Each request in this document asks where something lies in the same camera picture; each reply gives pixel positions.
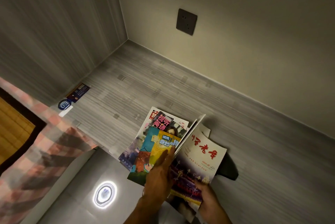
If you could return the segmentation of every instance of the hand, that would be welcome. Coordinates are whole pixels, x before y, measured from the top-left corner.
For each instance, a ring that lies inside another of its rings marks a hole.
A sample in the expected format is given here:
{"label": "hand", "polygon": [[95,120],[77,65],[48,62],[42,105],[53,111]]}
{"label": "hand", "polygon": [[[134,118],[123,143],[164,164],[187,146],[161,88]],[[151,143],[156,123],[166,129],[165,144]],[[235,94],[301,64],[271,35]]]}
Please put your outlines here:
{"label": "hand", "polygon": [[170,194],[173,184],[170,177],[170,165],[174,159],[175,150],[174,146],[170,149],[169,154],[165,150],[146,177],[143,196],[139,204],[145,205],[153,213],[160,209]]}
{"label": "hand", "polygon": [[201,190],[202,203],[199,213],[208,224],[232,224],[225,210],[220,205],[211,186],[194,180],[194,184]]}

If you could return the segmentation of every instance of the round light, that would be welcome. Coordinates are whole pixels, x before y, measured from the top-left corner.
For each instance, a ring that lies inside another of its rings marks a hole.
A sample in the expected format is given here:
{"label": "round light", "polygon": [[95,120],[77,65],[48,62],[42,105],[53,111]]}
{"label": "round light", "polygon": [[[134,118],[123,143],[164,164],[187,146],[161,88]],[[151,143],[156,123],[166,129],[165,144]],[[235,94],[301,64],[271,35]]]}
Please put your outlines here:
{"label": "round light", "polygon": [[116,193],[116,185],[111,181],[105,181],[96,188],[93,202],[99,208],[107,208],[115,200]]}

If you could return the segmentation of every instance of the stack of magazines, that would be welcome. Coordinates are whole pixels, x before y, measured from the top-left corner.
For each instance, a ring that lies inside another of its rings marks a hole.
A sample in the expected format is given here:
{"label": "stack of magazines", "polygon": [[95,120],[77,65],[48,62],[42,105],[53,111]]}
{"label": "stack of magazines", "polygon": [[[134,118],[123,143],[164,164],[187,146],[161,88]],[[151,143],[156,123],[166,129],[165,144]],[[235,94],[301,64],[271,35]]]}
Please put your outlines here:
{"label": "stack of magazines", "polygon": [[173,186],[167,201],[189,222],[202,202],[194,180],[210,183],[227,151],[208,139],[210,129],[201,123],[204,117],[188,127],[188,121],[152,107],[136,138],[119,157],[130,171],[128,179],[144,186],[156,160],[163,151],[175,146],[171,164]]}

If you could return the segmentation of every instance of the wall socket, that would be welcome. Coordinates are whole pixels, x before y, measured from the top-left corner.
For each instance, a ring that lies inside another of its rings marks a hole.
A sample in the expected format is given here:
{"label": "wall socket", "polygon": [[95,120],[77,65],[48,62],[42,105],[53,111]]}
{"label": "wall socket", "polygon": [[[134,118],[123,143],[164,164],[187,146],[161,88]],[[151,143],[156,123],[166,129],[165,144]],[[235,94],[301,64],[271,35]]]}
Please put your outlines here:
{"label": "wall socket", "polygon": [[197,19],[198,19],[197,15],[188,12],[186,10],[179,9],[176,28],[189,35],[193,35]]}

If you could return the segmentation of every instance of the pink checkered fabric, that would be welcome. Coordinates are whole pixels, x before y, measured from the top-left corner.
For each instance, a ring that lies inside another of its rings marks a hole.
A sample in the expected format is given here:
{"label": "pink checkered fabric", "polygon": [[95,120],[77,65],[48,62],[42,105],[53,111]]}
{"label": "pink checkered fabric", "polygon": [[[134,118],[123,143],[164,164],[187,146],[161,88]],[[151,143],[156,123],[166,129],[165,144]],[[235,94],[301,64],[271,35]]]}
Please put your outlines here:
{"label": "pink checkered fabric", "polygon": [[0,78],[0,87],[47,125],[31,147],[0,177],[0,223],[20,223],[69,164],[96,147],[92,139],[55,111]]}

